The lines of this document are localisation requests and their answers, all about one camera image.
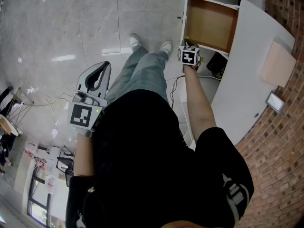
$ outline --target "window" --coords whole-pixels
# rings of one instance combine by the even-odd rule
[[[45,187],[46,174],[44,170],[36,166],[33,170],[32,180],[28,194],[28,215],[47,228],[66,228],[66,223],[50,214],[52,195]]]

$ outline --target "gray tile floor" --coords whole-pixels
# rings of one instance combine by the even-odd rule
[[[71,95],[79,75],[105,60],[112,65],[112,83],[130,55],[130,33],[137,33],[150,52],[171,40],[175,49],[164,73],[166,79],[180,76],[176,48],[182,21],[176,17],[182,16],[183,5],[184,0],[5,0],[0,13],[0,90],[12,84],[35,104],[46,104],[46,95]],[[173,82],[168,82],[168,94]],[[42,145],[75,146],[66,104],[58,100],[53,105],[53,122],[65,139],[56,135],[49,106],[32,108],[19,127]],[[183,122],[178,100],[174,110]]]

